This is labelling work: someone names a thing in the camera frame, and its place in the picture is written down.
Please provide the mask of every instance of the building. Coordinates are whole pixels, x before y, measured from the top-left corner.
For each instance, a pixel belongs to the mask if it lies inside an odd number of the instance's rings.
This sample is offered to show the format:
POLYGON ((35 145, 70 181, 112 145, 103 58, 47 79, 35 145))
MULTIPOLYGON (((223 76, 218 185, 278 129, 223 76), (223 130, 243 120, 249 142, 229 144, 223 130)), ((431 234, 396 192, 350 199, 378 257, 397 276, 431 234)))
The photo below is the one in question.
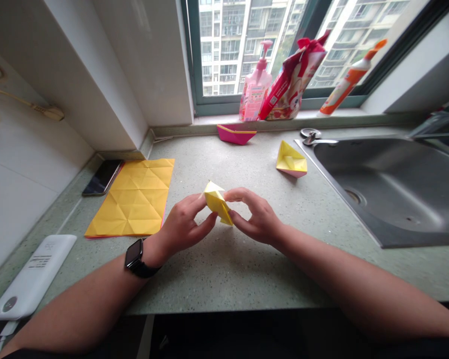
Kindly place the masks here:
POLYGON ((334 87, 349 67, 374 47, 398 20, 410 1, 334 0, 319 35, 332 30, 328 55, 308 87, 334 87))
MULTIPOLYGON (((319 35, 332 30, 329 53, 309 87, 333 87, 349 66, 396 22, 410 0, 334 0, 319 35)), ((306 0, 199 0, 204 96, 240 94, 244 78, 267 51, 274 78, 288 57, 301 23, 306 0)))
POLYGON ((245 76, 254 71, 263 55, 263 40, 273 40, 266 59, 267 70, 273 69, 276 76, 291 50, 305 3, 306 0, 200 0, 204 96, 241 93, 245 76), (277 68, 273 66, 276 58, 277 68))

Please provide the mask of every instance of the charging cable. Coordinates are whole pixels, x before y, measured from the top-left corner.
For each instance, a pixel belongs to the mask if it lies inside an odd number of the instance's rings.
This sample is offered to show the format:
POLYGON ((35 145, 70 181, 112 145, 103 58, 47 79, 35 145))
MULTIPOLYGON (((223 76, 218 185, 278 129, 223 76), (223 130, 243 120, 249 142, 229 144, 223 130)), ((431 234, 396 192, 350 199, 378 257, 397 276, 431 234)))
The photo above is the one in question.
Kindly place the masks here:
POLYGON ((0 333, 0 352, 3 348, 3 345, 5 343, 6 338, 9 335, 12 335, 15 331, 15 329, 18 327, 18 324, 20 323, 20 321, 9 321, 7 322, 7 324, 5 324, 5 327, 3 328, 3 330, 0 333))

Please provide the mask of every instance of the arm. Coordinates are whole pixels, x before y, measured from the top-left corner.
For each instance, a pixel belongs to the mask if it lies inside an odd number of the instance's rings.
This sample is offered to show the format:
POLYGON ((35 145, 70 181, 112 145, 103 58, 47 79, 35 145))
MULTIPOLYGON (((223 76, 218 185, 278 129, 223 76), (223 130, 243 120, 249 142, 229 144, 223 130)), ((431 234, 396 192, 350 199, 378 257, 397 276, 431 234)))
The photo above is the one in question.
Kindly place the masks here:
MULTIPOLYGON (((198 226, 194 218, 205 206, 205 198, 199 194, 177 203, 163 228, 144 241, 143 262, 159 268, 175 253, 202 240, 217 217, 217 213, 211 213, 198 226)), ((56 297, 16 334, 0 352, 0 358, 22 348, 67 354, 93 349, 148 281, 124 265, 122 254, 56 297)))
POLYGON ((366 335, 378 340, 449 338, 449 310, 409 283, 284 225, 265 199, 246 188, 232 189, 224 198, 242 201, 251 211, 249 221, 230 212, 239 230, 296 263, 366 335))

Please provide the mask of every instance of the orange cap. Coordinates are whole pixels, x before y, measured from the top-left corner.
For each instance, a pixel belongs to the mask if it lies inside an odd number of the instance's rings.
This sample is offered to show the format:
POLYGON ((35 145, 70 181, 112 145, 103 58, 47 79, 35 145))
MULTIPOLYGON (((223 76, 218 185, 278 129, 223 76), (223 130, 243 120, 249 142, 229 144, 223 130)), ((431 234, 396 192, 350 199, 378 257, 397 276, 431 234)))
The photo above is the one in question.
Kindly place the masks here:
POLYGON ((369 50, 368 53, 366 54, 366 56, 364 56, 364 58, 366 60, 371 60, 374 55, 376 55, 376 53, 382 49, 384 46, 386 46, 386 44, 388 43, 387 39, 381 40, 379 41, 376 46, 374 46, 374 48, 372 50, 369 50))

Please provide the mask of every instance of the snack bag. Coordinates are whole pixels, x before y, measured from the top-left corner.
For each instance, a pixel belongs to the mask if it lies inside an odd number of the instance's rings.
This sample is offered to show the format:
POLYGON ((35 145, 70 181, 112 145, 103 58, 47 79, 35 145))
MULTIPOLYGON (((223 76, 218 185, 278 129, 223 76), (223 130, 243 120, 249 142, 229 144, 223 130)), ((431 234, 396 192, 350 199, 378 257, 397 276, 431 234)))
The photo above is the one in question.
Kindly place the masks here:
POLYGON ((299 49, 283 62, 283 70, 263 101, 261 120, 293 119, 301 108, 301 97, 309 81, 326 56, 324 43, 329 30, 317 40, 298 40, 299 49))

